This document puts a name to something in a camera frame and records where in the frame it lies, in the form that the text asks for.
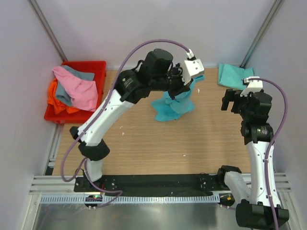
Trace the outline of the bright blue t shirt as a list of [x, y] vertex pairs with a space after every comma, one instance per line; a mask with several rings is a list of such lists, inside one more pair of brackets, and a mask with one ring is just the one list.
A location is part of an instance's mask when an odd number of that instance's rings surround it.
[[154, 100], [151, 106], [157, 112], [155, 120], [159, 122], [178, 120], [182, 115], [193, 111], [195, 105], [190, 98], [195, 84], [203, 80], [205, 80], [204, 75], [195, 77], [189, 90], [175, 96], [174, 99], [171, 99], [168, 92], [164, 92], [160, 99]]

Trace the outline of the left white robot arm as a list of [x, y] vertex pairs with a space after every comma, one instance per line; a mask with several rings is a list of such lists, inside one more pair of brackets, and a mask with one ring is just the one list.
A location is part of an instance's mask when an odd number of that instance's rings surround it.
[[165, 92], [174, 101], [190, 91], [193, 79], [188, 66], [195, 64], [196, 58], [191, 51], [187, 56], [183, 63], [174, 64], [168, 51], [159, 48], [150, 51], [136, 67], [119, 71], [98, 109], [83, 125], [70, 129], [85, 157], [84, 174], [88, 180], [96, 182], [102, 178], [103, 158], [110, 153], [103, 136], [121, 115], [151, 92]]

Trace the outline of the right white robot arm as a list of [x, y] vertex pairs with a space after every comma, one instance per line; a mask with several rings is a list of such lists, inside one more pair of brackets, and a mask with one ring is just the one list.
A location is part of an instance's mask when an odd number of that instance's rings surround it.
[[251, 186], [247, 186], [238, 167], [222, 166], [218, 175], [236, 202], [238, 226], [253, 230], [277, 230], [289, 220], [289, 211], [281, 207], [274, 180], [274, 131], [267, 122], [272, 97], [263, 90], [249, 92], [227, 89], [221, 110], [242, 117], [241, 135], [249, 153]]

